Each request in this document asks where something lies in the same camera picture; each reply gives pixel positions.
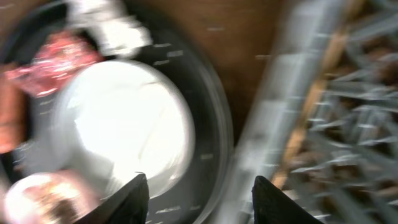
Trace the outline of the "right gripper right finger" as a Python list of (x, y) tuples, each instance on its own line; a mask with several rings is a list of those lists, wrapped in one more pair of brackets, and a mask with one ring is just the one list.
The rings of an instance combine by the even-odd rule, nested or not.
[(323, 224), (260, 175), (254, 181), (252, 202), (254, 224)]

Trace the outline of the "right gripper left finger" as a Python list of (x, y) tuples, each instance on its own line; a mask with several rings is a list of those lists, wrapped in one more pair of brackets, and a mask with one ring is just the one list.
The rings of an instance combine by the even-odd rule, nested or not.
[(145, 224), (149, 204), (146, 175), (139, 173), (75, 224)]

